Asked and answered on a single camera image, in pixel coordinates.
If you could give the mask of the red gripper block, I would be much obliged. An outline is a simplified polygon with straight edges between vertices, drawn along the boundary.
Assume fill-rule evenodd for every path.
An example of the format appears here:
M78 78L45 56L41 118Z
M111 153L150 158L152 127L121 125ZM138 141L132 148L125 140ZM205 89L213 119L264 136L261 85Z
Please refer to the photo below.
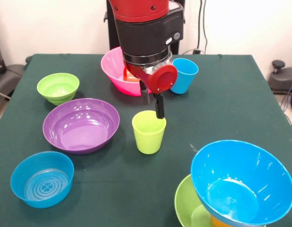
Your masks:
M140 92L144 105L150 104L148 89L154 93L156 117L163 119L164 103L160 93L174 85L178 76L177 69L172 64L163 65L154 72L146 72L142 67L129 63L125 63L125 67L133 76L141 80Z

